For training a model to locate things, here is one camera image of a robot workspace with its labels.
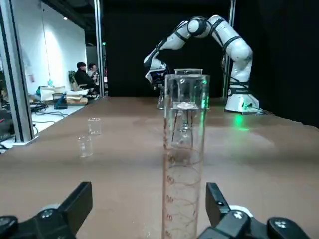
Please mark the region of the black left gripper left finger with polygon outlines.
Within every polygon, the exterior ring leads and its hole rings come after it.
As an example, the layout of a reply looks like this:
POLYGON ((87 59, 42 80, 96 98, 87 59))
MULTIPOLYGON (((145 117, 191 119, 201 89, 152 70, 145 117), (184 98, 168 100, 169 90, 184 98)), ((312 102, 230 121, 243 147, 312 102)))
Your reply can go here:
POLYGON ((0 218, 2 239, 75 239, 93 208, 91 182, 81 182, 58 208, 40 211, 19 222, 13 215, 0 218))

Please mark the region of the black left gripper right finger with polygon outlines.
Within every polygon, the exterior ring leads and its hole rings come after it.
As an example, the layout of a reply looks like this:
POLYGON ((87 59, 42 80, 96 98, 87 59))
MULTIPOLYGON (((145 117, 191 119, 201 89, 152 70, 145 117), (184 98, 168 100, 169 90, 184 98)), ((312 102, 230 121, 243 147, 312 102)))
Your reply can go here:
POLYGON ((242 209, 231 209, 216 183, 206 184, 205 207, 211 226, 199 239, 308 239, 294 221, 271 217, 262 223, 242 209))

